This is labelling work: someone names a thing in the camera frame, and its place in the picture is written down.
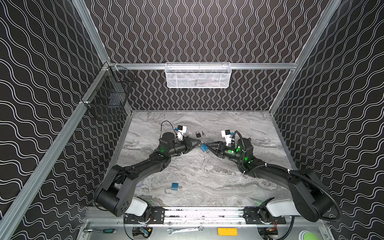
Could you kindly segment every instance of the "wallpaper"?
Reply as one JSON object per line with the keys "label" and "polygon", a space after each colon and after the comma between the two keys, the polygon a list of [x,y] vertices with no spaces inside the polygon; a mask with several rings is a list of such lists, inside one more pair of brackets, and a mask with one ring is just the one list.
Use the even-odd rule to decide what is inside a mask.
{"label": "wallpaper", "polygon": [[0,219],[101,65],[70,0],[0,0]]}
{"label": "wallpaper", "polygon": [[84,115],[12,239],[76,239],[124,122]]}
{"label": "wallpaper", "polygon": [[228,88],[168,88],[164,71],[119,68],[135,110],[269,110],[289,70],[235,70]]}
{"label": "wallpaper", "polygon": [[115,63],[292,63],[327,0],[85,0]]}
{"label": "wallpaper", "polygon": [[384,1],[344,0],[275,115],[341,205],[336,240],[384,239],[383,61]]}

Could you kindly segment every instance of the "yellow sponge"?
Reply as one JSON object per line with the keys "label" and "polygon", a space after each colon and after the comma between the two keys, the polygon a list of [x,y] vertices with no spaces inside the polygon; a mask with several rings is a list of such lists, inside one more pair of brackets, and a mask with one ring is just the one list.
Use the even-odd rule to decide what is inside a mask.
{"label": "yellow sponge", "polygon": [[237,236],[236,228],[218,228],[217,231],[219,236]]}

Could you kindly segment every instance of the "marble tabletop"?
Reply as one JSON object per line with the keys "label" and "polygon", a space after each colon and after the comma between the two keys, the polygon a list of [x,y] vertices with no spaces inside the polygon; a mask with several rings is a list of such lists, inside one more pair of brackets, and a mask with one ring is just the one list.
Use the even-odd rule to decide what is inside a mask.
{"label": "marble tabletop", "polygon": [[[174,127],[187,127],[186,135],[196,138],[204,132],[203,142],[224,141],[221,130],[238,130],[251,138],[253,154],[267,163],[291,168],[280,139],[267,112],[134,112],[132,123],[118,159],[118,165],[129,166],[148,158],[159,145],[160,124],[170,121]],[[172,132],[169,123],[162,133]],[[164,189],[173,182],[182,191]],[[162,172],[138,183],[135,196],[154,206],[258,206],[269,197],[291,198],[285,188],[264,179],[243,175],[234,162],[205,153],[199,147],[188,154],[173,157]]]}

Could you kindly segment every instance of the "silver wrench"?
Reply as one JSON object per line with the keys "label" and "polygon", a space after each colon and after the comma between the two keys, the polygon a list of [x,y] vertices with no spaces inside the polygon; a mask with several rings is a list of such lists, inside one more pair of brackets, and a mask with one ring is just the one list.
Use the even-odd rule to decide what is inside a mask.
{"label": "silver wrench", "polygon": [[182,229],[173,229],[173,228],[167,229],[167,231],[169,231],[168,235],[172,235],[173,233],[177,233],[177,232],[192,232],[192,231],[202,231],[202,230],[204,230],[203,226],[182,228]]}

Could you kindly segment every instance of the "green round object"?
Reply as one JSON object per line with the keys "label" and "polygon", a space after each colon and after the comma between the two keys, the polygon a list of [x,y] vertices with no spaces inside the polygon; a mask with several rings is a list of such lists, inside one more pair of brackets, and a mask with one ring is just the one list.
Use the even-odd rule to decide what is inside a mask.
{"label": "green round object", "polygon": [[311,232],[307,232],[307,233],[304,234],[303,240],[319,240],[319,238],[316,237],[315,234],[313,234]]}

